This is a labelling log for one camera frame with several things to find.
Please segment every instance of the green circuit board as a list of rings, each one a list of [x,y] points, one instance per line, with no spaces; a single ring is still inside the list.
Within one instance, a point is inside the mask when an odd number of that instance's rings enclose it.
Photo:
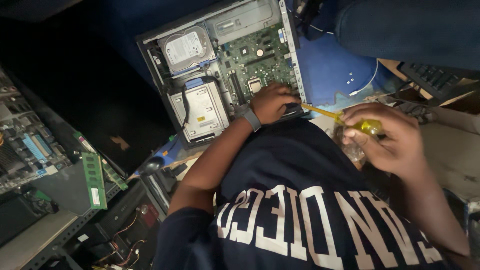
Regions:
[[[255,94],[251,85],[258,87],[258,81],[261,86],[275,81],[298,89],[282,29],[279,23],[217,47],[220,70],[234,103],[249,103]]]

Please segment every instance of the hard drive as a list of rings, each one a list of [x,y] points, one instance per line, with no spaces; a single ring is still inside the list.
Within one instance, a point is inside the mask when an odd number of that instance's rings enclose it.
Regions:
[[[195,25],[158,41],[173,75],[216,59],[207,30]]]

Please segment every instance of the wrist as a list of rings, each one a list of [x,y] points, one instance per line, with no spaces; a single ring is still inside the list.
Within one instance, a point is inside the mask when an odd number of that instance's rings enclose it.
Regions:
[[[250,124],[245,117],[237,118],[234,123],[238,123],[238,125],[242,127],[242,130],[248,131],[249,133],[253,132],[252,124]]]
[[[257,132],[261,127],[262,123],[258,119],[257,115],[253,112],[252,108],[248,105],[242,105],[237,112],[238,119],[246,119],[248,123],[252,126],[253,132]]]
[[[408,182],[417,182],[422,181],[423,179],[429,178],[433,175],[428,162],[425,158],[417,162],[412,162],[409,166],[404,168],[401,172],[395,173],[402,181]]]

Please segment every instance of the colorful wires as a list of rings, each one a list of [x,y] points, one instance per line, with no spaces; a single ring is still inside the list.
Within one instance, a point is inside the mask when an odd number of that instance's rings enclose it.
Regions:
[[[126,265],[129,261],[130,261],[130,257],[132,256],[132,252],[133,250],[135,249],[135,247],[137,246],[138,243],[146,243],[147,241],[146,240],[139,240],[137,242],[135,242],[135,244],[133,244],[132,248],[130,249],[130,253],[128,254],[128,257],[122,262],[122,263],[119,263],[117,264],[118,266],[124,266]]]
[[[116,234],[112,237],[111,244],[112,244],[112,246],[113,246],[113,248],[114,248],[114,251],[113,251],[112,253],[108,254],[107,256],[101,258],[100,260],[98,260],[98,261],[96,262],[96,264],[99,263],[99,262],[102,262],[102,261],[104,261],[104,260],[106,260],[106,259],[108,259],[110,256],[112,256],[113,254],[115,254],[115,253],[118,252],[118,250],[119,250],[120,248],[119,248],[119,246],[117,245],[117,243],[115,243],[115,237],[117,237],[117,235],[119,235],[120,233],[128,230],[128,229],[135,223],[135,221],[137,220],[137,217],[138,217],[138,212],[135,213],[135,219],[133,220],[133,222],[132,222],[130,225],[128,225],[125,229],[119,231],[118,233],[116,233]]]

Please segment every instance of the green ram module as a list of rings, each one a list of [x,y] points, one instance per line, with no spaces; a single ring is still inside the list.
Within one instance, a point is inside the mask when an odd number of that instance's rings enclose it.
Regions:
[[[82,153],[85,178],[87,180],[90,204],[93,209],[107,209],[107,196],[103,183],[102,162],[100,156],[93,153]]]
[[[73,136],[83,145],[84,149],[89,151],[90,153],[96,154],[95,149],[91,146],[91,144],[85,139],[82,133],[75,132]],[[113,170],[113,168],[108,164],[105,159],[102,159],[102,168],[103,171],[107,174],[108,179],[117,184],[122,190],[126,190],[128,185],[124,182],[123,179]]]
[[[123,179],[120,178],[120,176],[113,170],[113,168],[105,159],[102,159],[102,168],[103,171],[107,173],[109,179],[117,184],[121,190],[126,190],[128,188],[128,185],[123,181]]]

